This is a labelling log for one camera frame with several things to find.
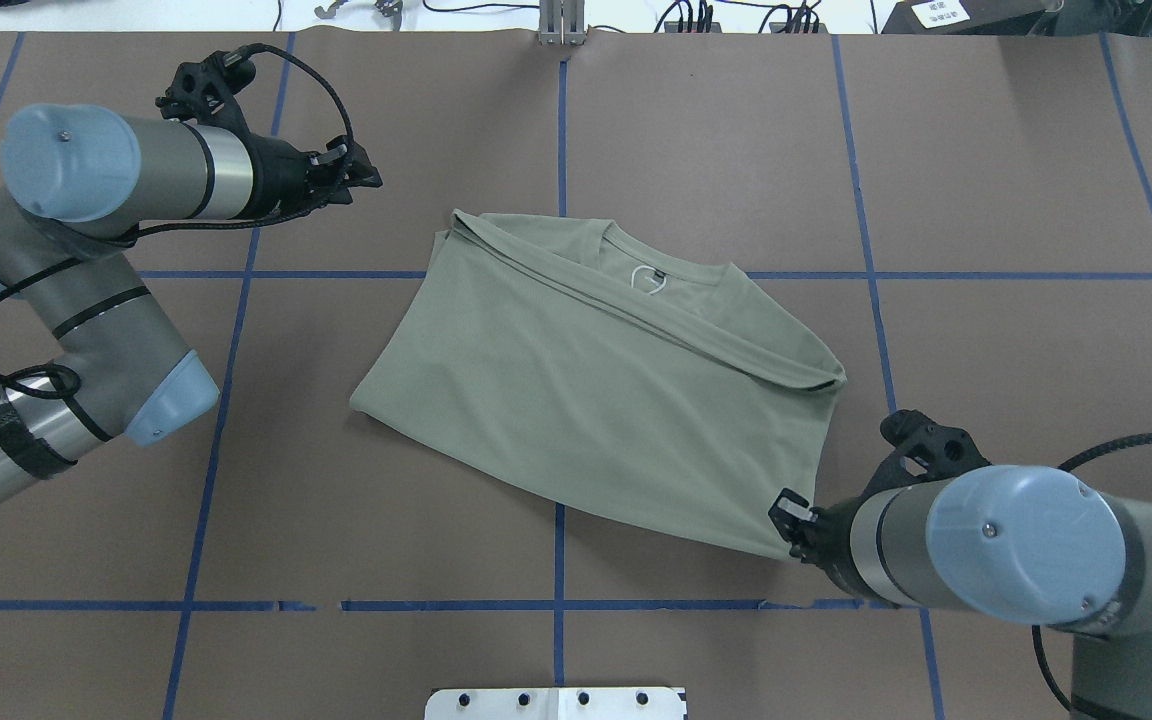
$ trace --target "sage green t-shirt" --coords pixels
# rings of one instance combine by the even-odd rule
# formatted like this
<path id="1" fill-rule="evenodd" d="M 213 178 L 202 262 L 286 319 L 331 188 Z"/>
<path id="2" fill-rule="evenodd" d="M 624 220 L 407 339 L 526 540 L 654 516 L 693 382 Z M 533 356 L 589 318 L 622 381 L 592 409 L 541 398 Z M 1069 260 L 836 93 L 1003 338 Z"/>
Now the sage green t-shirt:
<path id="1" fill-rule="evenodd" d="M 844 370 L 735 265 L 611 220 L 475 217 L 349 400 L 484 473 L 605 518 L 786 558 Z"/>

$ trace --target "wire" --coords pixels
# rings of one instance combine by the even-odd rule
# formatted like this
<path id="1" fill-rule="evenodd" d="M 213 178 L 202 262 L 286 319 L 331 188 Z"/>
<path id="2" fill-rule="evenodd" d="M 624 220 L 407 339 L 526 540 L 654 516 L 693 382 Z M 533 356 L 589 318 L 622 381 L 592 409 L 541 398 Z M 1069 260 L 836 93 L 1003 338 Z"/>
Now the wire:
<path id="1" fill-rule="evenodd" d="M 794 8 L 790 8 L 790 6 L 786 3 L 772 5 L 772 9 L 768 10 L 767 14 L 763 15 L 763 22 L 758 25 L 759 35 L 763 33 L 764 29 L 767 29 L 767 20 L 772 18 L 772 14 L 776 13 L 776 10 L 785 10 L 785 23 L 787 26 L 790 24 L 790 20 L 794 18 Z"/>
<path id="2" fill-rule="evenodd" d="M 305 61 L 300 58 L 288 53 L 288 51 L 280 50 L 280 47 L 274 47 L 273 45 L 266 45 L 264 41 L 257 41 L 252 45 L 244 45 L 236 50 L 238 55 L 242 55 L 244 60 L 251 58 L 251 55 L 259 55 L 260 53 L 270 53 L 271 55 L 276 55 L 287 60 L 288 63 L 296 65 L 297 68 L 303 70 L 308 76 L 314 78 L 326 94 L 332 97 L 335 108 L 340 114 L 340 122 L 344 127 L 344 147 L 346 154 L 339 159 L 340 167 L 338 168 L 338 174 L 332 181 L 332 185 L 328 191 L 323 194 L 323 199 L 314 203 L 314 205 L 306 206 L 306 209 L 297 210 L 296 213 L 280 214 L 273 218 L 264 218 L 260 220 L 248 220 L 248 222 L 241 223 L 160 223 L 154 225 L 154 227 L 145 229 L 136 229 L 136 232 L 123 233 L 122 236 L 115 237 L 109 242 L 111 245 L 129 247 L 134 241 L 150 236 L 150 234 L 164 233 L 164 232 L 183 232 L 184 229 L 244 229 L 244 228 L 260 228 L 268 227 L 273 223 L 285 223 L 288 220 L 294 220 L 297 218 L 303 218 L 312 211 L 318 209 L 324 209 L 332 200 L 332 197 L 340 191 L 340 188 L 348 187 L 346 182 L 346 176 L 349 173 L 349 165 L 353 162 L 353 146 L 355 146 L 355 141 L 353 141 L 353 123 L 349 122 L 348 109 L 344 108 L 344 103 L 340 101 L 340 96 L 338 91 L 328 83 L 314 68 L 306 65 Z M 82 264 L 82 260 L 77 258 L 68 258 L 51 265 L 48 268 L 40 270 L 28 278 L 22 279 L 10 287 L 6 287 L 0 291 L 0 304 L 1 302 L 8 300 L 9 297 L 17 295 L 17 293 L 25 290 L 36 283 L 45 281 L 45 279 L 55 275 L 56 273 L 63 272 L 63 270 L 73 268 L 73 266 Z M 37 389 L 22 384 L 22 379 L 26 378 L 38 378 L 45 377 L 51 380 L 52 388 L 54 389 Z M 29 397 L 40 397 L 41 400 L 65 400 L 66 397 L 73 397 L 82 387 L 82 378 L 77 372 L 74 372 L 73 367 L 66 365 L 59 365 L 54 363 L 47 363 L 44 365 L 31 365 L 17 370 L 17 372 L 3 374 L 0 373 L 0 384 L 6 388 L 14 389 L 22 395 L 28 395 Z"/>
<path id="3" fill-rule="evenodd" d="M 1089 447 L 1086 450 L 1079 452 L 1078 455 L 1061 462 L 1061 464 L 1058 465 L 1058 469 L 1066 470 L 1066 472 L 1069 473 L 1070 470 L 1085 465 L 1087 462 L 1097 460 L 1097 457 L 1106 456 L 1112 452 L 1126 450 L 1126 448 L 1139 447 L 1143 445 L 1152 445 L 1152 433 L 1120 437 L 1111 439 L 1109 442 L 1101 442 L 1101 445 Z M 1064 692 L 1061 692 L 1060 685 L 1056 684 L 1056 679 L 1053 679 L 1052 676 L 1052 668 L 1047 665 L 1047 651 L 1043 650 L 1043 627 L 1030 626 L 1029 631 L 1033 635 L 1034 660 L 1038 661 L 1038 670 L 1043 674 L 1043 682 L 1047 683 L 1047 689 L 1052 691 L 1052 696 L 1056 698 L 1056 702 L 1060 703 L 1061 707 L 1070 710 L 1069 697 L 1066 697 Z"/>
<path id="4" fill-rule="evenodd" d="M 1047 689 L 1056 697 L 1060 706 L 1064 707 L 1066 711 L 1070 710 L 1069 698 L 1061 692 L 1056 679 L 1052 676 L 1052 668 L 1047 665 L 1047 651 L 1043 650 L 1043 626 L 1030 626 L 1029 631 L 1034 638 L 1034 659 L 1038 660 L 1038 670 L 1043 674 L 1043 682 L 1047 683 Z"/>
<path id="5" fill-rule="evenodd" d="M 520 3 L 479 3 L 479 5 L 467 5 L 463 8 L 435 8 L 433 5 L 429 3 L 429 0 L 420 0 L 420 5 L 425 5 L 425 9 L 431 13 L 463 13 L 467 10 L 483 10 L 486 8 L 502 8 L 506 10 L 539 10 L 539 5 L 520 5 Z"/>
<path id="6" fill-rule="evenodd" d="M 682 6 L 684 5 L 687 5 L 687 9 L 691 9 L 691 0 L 673 0 L 673 3 L 669 3 L 668 8 L 664 9 L 664 13 L 660 13 L 660 18 L 657 20 L 657 26 L 652 28 L 652 32 L 660 32 L 660 28 L 664 26 L 664 20 L 669 17 L 669 10 L 675 8 L 679 8 L 679 31 L 681 32 L 682 20 L 684 20 L 684 15 L 682 15 Z"/>
<path id="7" fill-rule="evenodd" d="M 1061 462 L 1058 469 L 1066 470 L 1066 472 L 1069 473 L 1069 471 L 1073 470 L 1074 468 L 1078 468 L 1078 465 L 1084 465 L 1087 462 L 1091 462 L 1092 460 L 1097 460 L 1097 457 L 1101 457 L 1102 455 L 1108 455 L 1112 452 L 1126 450 L 1126 448 L 1138 447 L 1143 445 L 1152 445 L 1152 433 L 1120 437 L 1117 439 L 1111 439 L 1109 442 L 1101 442 L 1101 445 L 1087 448 L 1087 450 L 1079 452 L 1078 455 L 1075 455 L 1069 460 Z"/>
<path id="8" fill-rule="evenodd" d="M 314 78 L 314 82 L 319 83 L 323 90 L 326 91 L 328 97 L 332 97 L 332 101 L 338 108 L 340 115 L 340 123 L 344 127 L 344 146 L 346 156 L 339 159 L 340 167 L 338 168 L 338 175 L 333 179 L 332 185 L 328 191 L 323 194 L 323 199 L 318 200 L 314 205 L 306 206 L 306 209 L 297 210 L 296 213 L 279 214 L 272 218 L 262 218 L 259 220 L 243 220 L 238 223 L 159 223 L 152 225 L 152 227 L 143 229 L 132 229 L 132 232 L 126 232 L 122 236 L 115 237 L 109 243 L 113 245 L 128 247 L 134 241 L 141 240 L 142 237 L 151 236 L 151 234 L 157 234 L 161 232 L 236 232 L 237 229 L 252 229 L 252 228 L 265 228 L 270 225 L 287 223 L 294 219 L 306 217 L 312 213 L 312 211 L 325 209 L 326 205 L 332 200 L 332 196 L 335 195 L 340 188 L 350 187 L 346 183 L 346 176 L 349 173 L 349 164 L 353 162 L 353 123 L 349 122 L 348 109 L 344 109 L 344 103 L 340 101 L 340 96 L 338 91 L 328 83 L 328 79 L 323 77 L 314 68 L 306 65 L 305 61 L 300 58 L 288 53 L 288 51 L 282 50 L 282 47 L 275 47 L 273 45 L 266 45 L 264 41 L 253 41 L 251 45 L 244 45 L 236 50 L 236 53 L 242 55 L 244 59 L 251 58 L 251 55 L 259 55 L 260 53 L 270 53 L 271 55 L 276 55 L 287 60 L 288 63 L 296 65 L 297 68 L 303 70 L 308 76 Z"/>
<path id="9" fill-rule="evenodd" d="M 9 300 L 15 293 L 23 291 L 28 287 L 36 283 L 45 281 L 45 279 L 55 275 L 56 273 L 63 272 L 63 270 L 73 268 L 74 265 L 82 264 L 82 260 L 77 258 L 67 258 L 51 265 L 48 268 L 40 270 L 23 281 L 20 281 L 9 287 L 5 287 L 0 290 L 0 304 L 5 300 Z M 37 389 L 22 384 L 24 378 L 40 378 L 45 377 L 51 380 L 52 387 L 55 389 Z M 66 365 L 56 364 L 45 364 L 45 365 L 31 365 L 17 370 L 17 372 L 3 374 L 0 373 L 0 384 L 3 387 L 13 388 L 14 391 L 22 393 L 22 395 L 28 395 L 29 397 L 40 397 L 41 400 L 65 400 L 65 397 L 73 397 L 74 393 L 78 392 L 82 387 L 82 378 L 78 378 L 78 373 L 74 372 L 71 367 Z"/>

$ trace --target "white label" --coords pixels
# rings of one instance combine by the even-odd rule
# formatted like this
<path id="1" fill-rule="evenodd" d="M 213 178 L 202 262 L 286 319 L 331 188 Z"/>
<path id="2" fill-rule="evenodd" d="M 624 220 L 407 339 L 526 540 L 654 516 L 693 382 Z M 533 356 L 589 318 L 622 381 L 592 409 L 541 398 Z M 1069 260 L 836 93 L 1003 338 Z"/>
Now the white label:
<path id="1" fill-rule="evenodd" d="M 926 28 L 950 26 L 972 18 L 958 0 L 932 0 L 932 3 L 915 5 L 910 9 L 914 10 L 915 17 L 918 17 L 918 22 Z"/>

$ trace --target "white metal plate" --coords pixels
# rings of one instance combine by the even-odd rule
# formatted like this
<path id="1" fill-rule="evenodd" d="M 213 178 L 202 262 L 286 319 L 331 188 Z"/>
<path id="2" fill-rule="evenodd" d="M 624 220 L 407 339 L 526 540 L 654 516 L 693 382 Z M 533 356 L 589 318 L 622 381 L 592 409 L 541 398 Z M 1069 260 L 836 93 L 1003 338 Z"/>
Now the white metal plate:
<path id="1" fill-rule="evenodd" d="M 425 703 L 425 720 L 685 720 L 685 698 L 661 687 L 444 689 Z"/>

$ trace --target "metal clamp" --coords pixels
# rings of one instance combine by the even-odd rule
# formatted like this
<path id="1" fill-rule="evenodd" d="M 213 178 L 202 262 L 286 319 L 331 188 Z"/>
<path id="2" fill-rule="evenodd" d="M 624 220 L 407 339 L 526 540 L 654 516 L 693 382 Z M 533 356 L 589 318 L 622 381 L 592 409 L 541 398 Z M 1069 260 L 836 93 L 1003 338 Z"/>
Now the metal clamp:
<path id="1" fill-rule="evenodd" d="M 585 0 L 539 0 L 540 45 L 585 45 Z"/>

